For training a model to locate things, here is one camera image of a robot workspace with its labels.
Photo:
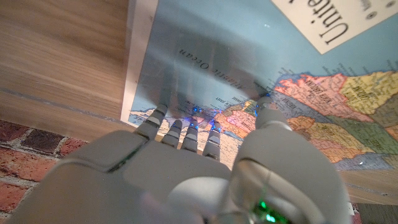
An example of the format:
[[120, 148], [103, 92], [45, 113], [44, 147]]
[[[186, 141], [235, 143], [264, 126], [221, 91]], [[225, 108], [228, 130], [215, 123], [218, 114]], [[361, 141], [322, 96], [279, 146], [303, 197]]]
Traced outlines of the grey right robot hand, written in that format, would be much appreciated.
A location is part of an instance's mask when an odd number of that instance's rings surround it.
[[155, 136], [159, 105], [134, 131], [115, 131], [67, 155], [9, 223], [350, 223], [349, 197], [333, 164], [289, 126], [274, 101], [256, 105], [255, 129], [232, 167], [220, 161], [214, 122], [202, 154], [197, 122], [180, 140], [176, 121]]

